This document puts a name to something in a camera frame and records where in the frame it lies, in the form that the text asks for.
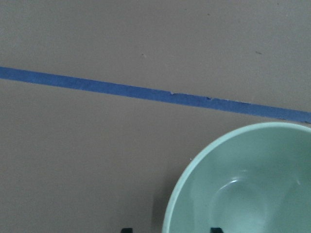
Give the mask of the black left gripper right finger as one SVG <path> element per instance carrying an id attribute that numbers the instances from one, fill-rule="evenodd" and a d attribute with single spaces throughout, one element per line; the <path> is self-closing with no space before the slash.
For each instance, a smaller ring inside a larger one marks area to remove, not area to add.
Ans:
<path id="1" fill-rule="evenodd" d="M 222 229 L 219 227 L 210 228 L 210 233 L 222 233 Z"/>

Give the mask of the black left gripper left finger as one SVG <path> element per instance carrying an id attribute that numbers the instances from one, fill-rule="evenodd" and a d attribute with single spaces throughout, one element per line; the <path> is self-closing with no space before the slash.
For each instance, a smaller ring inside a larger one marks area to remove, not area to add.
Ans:
<path id="1" fill-rule="evenodd" d="M 132 228 L 122 228 L 121 233 L 133 233 Z"/>

